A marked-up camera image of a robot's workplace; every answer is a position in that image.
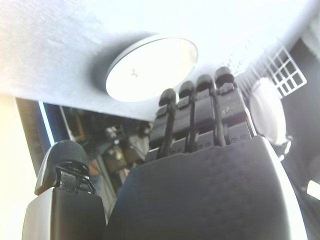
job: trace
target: beige wall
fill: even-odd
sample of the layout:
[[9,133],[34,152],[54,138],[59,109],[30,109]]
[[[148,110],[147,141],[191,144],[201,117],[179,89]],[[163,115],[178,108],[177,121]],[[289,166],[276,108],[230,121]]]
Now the beige wall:
[[36,175],[14,97],[0,95],[0,239],[20,240]]

